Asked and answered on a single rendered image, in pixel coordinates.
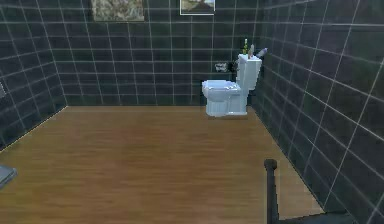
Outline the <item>white toilet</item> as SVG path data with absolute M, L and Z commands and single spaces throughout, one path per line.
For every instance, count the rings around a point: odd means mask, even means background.
M 247 98 L 256 87 L 262 60 L 256 56 L 238 55 L 235 81 L 206 80 L 202 82 L 206 114 L 213 117 L 247 114 Z

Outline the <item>grey flat slab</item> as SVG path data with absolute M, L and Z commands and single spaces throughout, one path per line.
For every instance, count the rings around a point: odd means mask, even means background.
M 17 176 L 17 169 L 0 165 L 0 189 Z

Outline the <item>white framed wall picture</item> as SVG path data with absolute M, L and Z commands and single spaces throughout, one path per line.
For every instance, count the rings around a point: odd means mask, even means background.
M 213 15 L 215 0 L 180 0 L 181 15 Z

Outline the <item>beige framed wall picture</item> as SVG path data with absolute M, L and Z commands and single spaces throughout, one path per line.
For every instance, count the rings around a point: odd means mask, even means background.
M 91 0 L 95 21 L 143 21 L 143 0 Z

